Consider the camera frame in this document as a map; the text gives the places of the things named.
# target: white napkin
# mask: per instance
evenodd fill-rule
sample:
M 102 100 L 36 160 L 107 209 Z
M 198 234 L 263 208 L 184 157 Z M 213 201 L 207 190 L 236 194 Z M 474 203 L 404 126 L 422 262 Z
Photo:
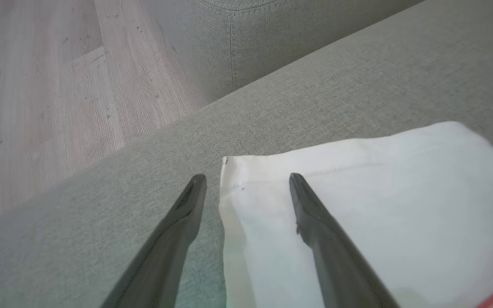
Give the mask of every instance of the white napkin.
M 323 308 L 296 234 L 302 174 L 405 307 L 473 307 L 493 293 L 493 148 L 457 122 L 272 156 L 223 158 L 229 308 Z

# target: sofa cushion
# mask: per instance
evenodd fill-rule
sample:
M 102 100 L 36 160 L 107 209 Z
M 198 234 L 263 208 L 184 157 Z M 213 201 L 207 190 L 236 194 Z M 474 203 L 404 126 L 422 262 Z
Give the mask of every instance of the sofa cushion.
M 222 156 L 456 120 L 493 144 L 493 0 L 426 0 L 157 131 L 0 217 L 0 307 L 96 307 L 195 173 L 177 307 L 223 307 Z
M 421 0 L 145 0 L 214 101 Z

